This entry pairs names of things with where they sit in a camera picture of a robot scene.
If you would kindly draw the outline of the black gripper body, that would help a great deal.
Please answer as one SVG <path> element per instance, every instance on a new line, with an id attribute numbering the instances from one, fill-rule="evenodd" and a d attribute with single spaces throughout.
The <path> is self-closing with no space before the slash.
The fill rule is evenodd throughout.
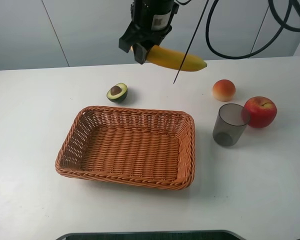
<path id="1" fill-rule="evenodd" d="M 171 32 L 178 10 L 179 4 L 174 0 L 134 0 L 130 6 L 131 22 L 123 36 L 134 36 L 135 44 L 159 46 Z"/>

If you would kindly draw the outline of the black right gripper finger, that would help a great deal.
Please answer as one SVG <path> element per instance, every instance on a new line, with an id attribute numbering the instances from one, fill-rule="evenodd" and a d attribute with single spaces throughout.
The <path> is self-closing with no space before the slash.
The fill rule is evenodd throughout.
<path id="1" fill-rule="evenodd" d="M 134 36 L 122 36 L 119 38 L 118 46 L 121 50 L 128 53 L 131 47 L 135 44 Z"/>

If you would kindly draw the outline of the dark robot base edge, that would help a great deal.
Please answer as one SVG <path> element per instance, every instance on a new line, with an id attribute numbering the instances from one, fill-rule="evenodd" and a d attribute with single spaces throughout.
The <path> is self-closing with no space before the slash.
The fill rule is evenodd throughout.
<path id="1" fill-rule="evenodd" d="M 243 240 L 227 230 L 67 233 L 58 240 Z"/>

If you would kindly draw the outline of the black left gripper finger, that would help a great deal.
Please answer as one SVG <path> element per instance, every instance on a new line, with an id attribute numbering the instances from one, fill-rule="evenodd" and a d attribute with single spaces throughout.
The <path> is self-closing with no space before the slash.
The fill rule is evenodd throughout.
<path id="1" fill-rule="evenodd" d="M 147 42 L 139 42 L 133 45 L 134 60 L 143 65 L 146 62 L 150 45 Z"/>

